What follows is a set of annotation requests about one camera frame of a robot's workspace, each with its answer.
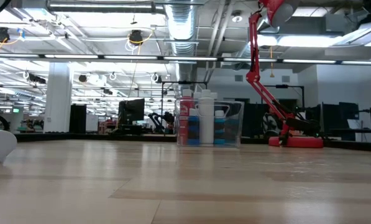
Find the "ceiling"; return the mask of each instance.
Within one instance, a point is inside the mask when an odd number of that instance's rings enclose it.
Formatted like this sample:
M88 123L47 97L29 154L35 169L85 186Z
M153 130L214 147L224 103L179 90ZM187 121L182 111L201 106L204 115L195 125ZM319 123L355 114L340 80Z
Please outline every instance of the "ceiling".
M234 1L233 10L239 10L242 20L233 22L231 19L224 33L225 40L219 46L218 55L233 54L240 51L248 43L248 16L257 10L256 1ZM213 32L213 24L219 9L219 0L210 0L198 8L196 55L206 56ZM351 13L360 9L360 1L325 1L307 0L301 3L294 16L322 18L326 14L344 17L344 13ZM355 26L351 20L347 26ZM8 8L0 13L0 27L9 27L9 45L0 46L0 53L28 53L28 54L100 54L100 55L171 55L172 47L166 41L170 40L167 28L167 18L163 14L147 13L101 13L101 12L54 12L17 10ZM131 30L141 30L145 41L139 48L132 50L127 45L127 36ZM272 46L260 49L261 57L273 58L313 58L313 59L356 59L371 58L371 48L367 47L289 47ZM72 62L69 64L74 71L73 101L88 104L91 113L114 114L118 100L127 97L154 98L153 106L147 106L152 111L160 111L161 84L152 81L153 75L161 76L162 80L176 81L175 64L173 63L112 63L112 62ZM297 69L299 65L275 65L280 69ZM198 64L198 80L203 79L204 63ZM0 85L32 86L24 77L28 73L42 77L48 81L48 62L8 60L0 58ZM98 80L106 80L106 88L120 88L112 90L116 97L106 97L105 102L102 90L85 90L84 87L96 86L94 83L81 83L80 75L94 75ZM233 79L213 78L214 84L226 85L234 82ZM0 88L0 106L24 105L18 101L27 102L27 113L43 113L46 87L40 88ZM175 91L168 91L167 100L176 97ZM173 103L168 103L164 110L172 110Z

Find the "computer monitor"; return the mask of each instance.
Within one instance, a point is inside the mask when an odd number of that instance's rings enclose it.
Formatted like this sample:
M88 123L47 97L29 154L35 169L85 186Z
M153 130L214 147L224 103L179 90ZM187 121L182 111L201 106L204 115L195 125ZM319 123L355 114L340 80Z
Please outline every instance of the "computer monitor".
M119 116L122 124L144 120L145 99L122 101L119 103Z
M339 103L341 119L359 120L359 107L356 103Z

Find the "speaker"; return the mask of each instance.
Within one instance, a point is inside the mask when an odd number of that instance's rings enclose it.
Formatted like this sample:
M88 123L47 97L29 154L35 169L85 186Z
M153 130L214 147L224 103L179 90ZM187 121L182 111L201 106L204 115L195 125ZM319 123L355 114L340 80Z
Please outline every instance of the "speaker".
M72 105L69 132L86 134L86 105Z

